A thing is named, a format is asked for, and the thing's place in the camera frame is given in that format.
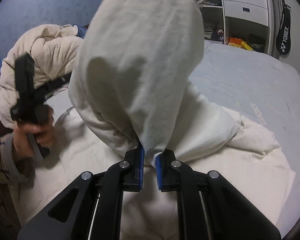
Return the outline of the person left sleeve forearm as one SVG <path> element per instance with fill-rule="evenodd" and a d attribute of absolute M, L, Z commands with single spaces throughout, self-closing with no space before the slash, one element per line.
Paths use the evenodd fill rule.
<path fill-rule="evenodd" d="M 17 239 L 21 229 L 9 186 L 27 182 L 32 176 L 30 159 L 13 160 L 13 134 L 0 138 L 0 239 Z"/>

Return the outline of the person left hand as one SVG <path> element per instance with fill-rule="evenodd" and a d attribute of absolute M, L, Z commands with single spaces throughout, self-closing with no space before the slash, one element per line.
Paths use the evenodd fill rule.
<path fill-rule="evenodd" d="M 13 130 L 13 159 L 15 162 L 34 156 L 34 150 L 27 138 L 36 135 L 36 142 L 42 147 L 50 147 L 55 141 L 53 109 L 48 106 L 47 121 L 43 124 L 17 122 Z"/>

